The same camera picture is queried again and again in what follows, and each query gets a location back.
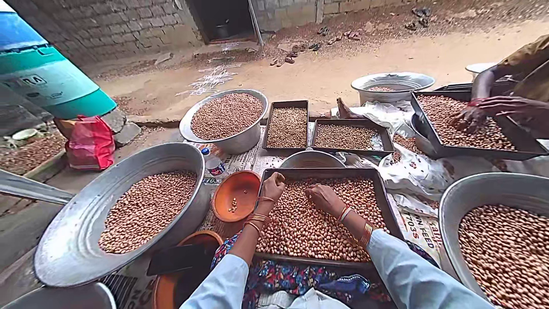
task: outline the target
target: dirt ground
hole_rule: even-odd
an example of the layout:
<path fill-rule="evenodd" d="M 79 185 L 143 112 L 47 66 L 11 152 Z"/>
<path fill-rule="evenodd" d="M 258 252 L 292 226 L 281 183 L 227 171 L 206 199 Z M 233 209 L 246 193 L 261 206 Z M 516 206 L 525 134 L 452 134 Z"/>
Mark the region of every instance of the dirt ground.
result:
<path fill-rule="evenodd" d="M 417 20 L 411 5 L 380 8 L 367 12 L 340 15 L 325 24 L 332 30 L 326 37 L 316 34 L 316 24 L 283 29 L 266 46 L 269 56 L 240 53 L 233 63 L 239 68 L 233 80 L 218 85 L 218 90 L 251 88 L 263 92 L 269 101 L 303 100 L 312 112 L 325 112 L 335 107 L 335 99 L 358 104 L 358 93 L 350 86 L 361 76 L 388 71 L 414 71 L 436 78 L 435 87 L 457 82 L 470 82 L 465 71 L 468 64 L 497 62 L 520 46 L 546 34 L 549 5 L 542 1 L 442 1 L 422 2 L 432 9 L 430 26 L 412 32 L 404 24 Z M 279 43 L 326 42 L 345 30 L 358 30 L 360 41 L 342 40 L 324 46 L 318 52 L 299 54 L 295 64 L 269 66 L 280 51 Z M 185 112 L 208 94 L 176 96 L 191 90 L 190 83 L 211 68 L 207 59 L 152 65 L 150 57 L 126 64 L 94 67 L 95 81 L 107 94 L 122 101 L 127 113 L 154 118 L 181 119 Z"/>

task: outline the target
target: brick wall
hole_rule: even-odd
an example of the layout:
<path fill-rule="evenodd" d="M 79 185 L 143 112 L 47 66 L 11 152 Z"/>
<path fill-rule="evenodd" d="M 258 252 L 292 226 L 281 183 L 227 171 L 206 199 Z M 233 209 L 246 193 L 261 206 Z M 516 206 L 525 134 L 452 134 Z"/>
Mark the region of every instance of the brick wall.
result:
<path fill-rule="evenodd" d="M 7 0 L 76 64 L 198 46 L 184 0 Z"/>
<path fill-rule="evenodd" d="M 368 10 L 384 5 L 403 5 L 409 0 L 324 0 L 324 16 Z"/>
<path fill-rule="evenodd" d="M 252 0 L 262 30 L 302 26 L 316 21 L 316 0 Z"/>

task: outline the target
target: bracelet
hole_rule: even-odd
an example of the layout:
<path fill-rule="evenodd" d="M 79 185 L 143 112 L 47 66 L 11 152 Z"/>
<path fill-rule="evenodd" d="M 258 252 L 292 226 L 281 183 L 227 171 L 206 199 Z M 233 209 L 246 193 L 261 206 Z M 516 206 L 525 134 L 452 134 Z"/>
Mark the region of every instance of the bracelet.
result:
<path fill-rule="evenodd" d="M 276 203 L 275 200 L 273 200 L 273 199 L 270 198 L 270 197 L 266 197 L 266 196 L 260 196 L 260 197 L 258 197 L 258 198 L 257 198 L 257 201 L 258 201 L 258 202 L 261 202 L 261 201 L 271 201 L 271 202 L 273 202 L 273 203 Z"/>
<path fill-rule="evenodd" d="M 257 233 L 261 235 L 261 230 L 257 227 L 257 225 L 253 224 L 252 222 L 248 222 L 247 224 L 250 224 L 252 227 L 254 227 L 257 230 Z"/>
<path fill-rule="evenodd" d="M 364 244 L 364 248 L 366 248 L 366 246 L 368 246 L 368 244 L 370 242 L 370 238 L 372 237 L 372 232 L 373 231 L 374 231 L 374 228 L 372 228 L 371 225 L 369 225 L 368 223 L 366 223 L 364 225 L 364 234 L 360 238 L 360 242 Z"/>
<path fill-rule="evenodd" d="M 347 215 L 352 211 L 353 209 L 351 207 L 347 208 L 344 212 L 343 212 L 343 215 L 341 215 L 341 220 L 340 222 L 343 223 L 343 220 L 345 220 L 345 217 L 347 217 Z"/>
<path fill-rule="evenodd" d="M 343 211 L 341 212 L 341 214 L 339 215 L 338 217 L 338 221 L 341 222 L 341 218 L 343 217 L 343 214 L 345 214 L 345 212 L 347 211 L 347 209 L 351 208 L 351 206 L 349 205 L 345 205 L 345 208 L 343 208 Z"/>
<path fill-rule="evenodd" d="M 249 215 L 248 218 L 246 219 L 246 223 L 252 220 L 261 221 L 265 224 L 269 224 L 272 222 L 272 219 L 270 217 L 267 217 L 264 214 L 258 214 L 258 213 L 252 213 L 251 215 Z"/>

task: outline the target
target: sandy ground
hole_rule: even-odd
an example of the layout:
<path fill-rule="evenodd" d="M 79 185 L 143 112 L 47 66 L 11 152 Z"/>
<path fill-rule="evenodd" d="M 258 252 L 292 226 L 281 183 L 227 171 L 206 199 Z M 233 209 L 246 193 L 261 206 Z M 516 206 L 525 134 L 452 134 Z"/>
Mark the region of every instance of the sandy ground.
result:
<path fill-rule="evenodd" d="M 476 18 L 470 17 L 471 14 L 477 14 L 474 12 L 480 12 L 479 10 L 471 13 L 471 10 L 456 9 L 457 12 L 462 12 L 445 11 L 444 15 L 434 15 L 435 22 L 432 22 L 428 30 L 409 33 L 407 30 L 402 32 L 401 27 L 402 23 L 413 20 L 407 9 L 399 8 L 401 12 L 396 16 L 389 15 L 388 10 L 382 21 L 367 21 L 366 24 L 362 22 L 364 42 L 357 43 L 359 47 L 350 46 L 354 42 L 349 40 L 337 42 L 335 45 L 341 43 L 341 46 L 324 46 L 318 53 L 300 53 L 295 59 L 295 64 L 286 63 L 280 68 L 269 66 L 272 57 L 243 62 L 241 67 L 229 69 L 230 72 L 238 73 L 233 76 L 233 80 L 216 88 L 256 89 L 263 92 L 271 102 L 305 99 L 309 100 L 311 111 L 325 112 L 335 106 L 337 97 L 342 97 L 346 103 L 358 104 L 358 93 L 350 84 L 354 79 L 371 73 L 424 73 L 436 79 L 434 87 L 470 82 L 472 76 L 465 71 L 466 65 L 500 61 L 520 46 L 546 34 L 549 26 L 549 21 L 543 14 L 537 15 L 535 20 L 496 26 L 486 24 L 485 19 L 477 21 Z M 518 20 L 524 20 L 521 15 L 513 16 Z M 396 20 L 393 23 L 387 22 L 391 18 Z M 344 19 L 341 23 L 336 21 L 338 20 L 328 22 L 335 23 L 334 33 L 337 33 L 338 29 L 345 29 L 350 23 Z M 479 23 L 478 28 L 472 31 L 476 22 Z M 451 23 L 448 30 L 450 33 L 441 34 L 441 29 L 447 29 L 447 23 Z M 464 27 L 467 23 L 471 24 L 469 28 Z M 299 27 L 291 30 L 293 33 L 282 30 L 267 46 L 267 52 L 273 54 L 273 50 L 276 50 L 273 45 L 276 46 L 279 42 L 295 42 L 304 40 L 304 37 L 308 38 L 309 42 L 326 40 L 312 32 L 316 28 L 316 25 L 310 24 L 303 29 Z M 376 41 L 379 39 L 378 36 L 383 37 L 382 42 Z M 96 82 L 107 94 L 118 99 L 122 97 L 126 112 L 177 120 L 207 94 L 175 94 L 191 90 L 188 85 L 205 75 L 197 69 L 207 67 L 211 65 L 195 60 L 194 63 L 186 62 L 179 65 L 179 68 L 151 68 L 150 72 L 130 76 L 114 74 L 114 77 L 111 75 L 108 80 L 99 78 Z M 123 69 L 122 73 L 127 74 L 127 71 L 127 68 Z"/>

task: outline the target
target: orange bowl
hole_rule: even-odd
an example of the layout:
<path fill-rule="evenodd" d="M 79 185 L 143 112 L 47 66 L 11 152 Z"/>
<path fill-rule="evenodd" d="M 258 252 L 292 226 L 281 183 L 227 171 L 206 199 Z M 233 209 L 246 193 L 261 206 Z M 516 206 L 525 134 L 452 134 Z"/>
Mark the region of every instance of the orange bowl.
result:
<path fill-rule="evenodd" d="M 198 231 L 183 239 L 178 246 L 210 244 L 221 246 L 223 240 L 214 231 Z M 176 309 L 175 292 L 181 273 L 160 275 L 154 285 L 153 309 Z"/>
<path fill-rule="evenodd" d="M 225 178 L 214 193 L 214 215 L 223 222 L 236 222 L 246 218 L 254 211 L 260 185 L 261 178 L 251 170 L 241 170 Z M 229 209 L 234 198 L 237 209 L 231 212 Z"/>

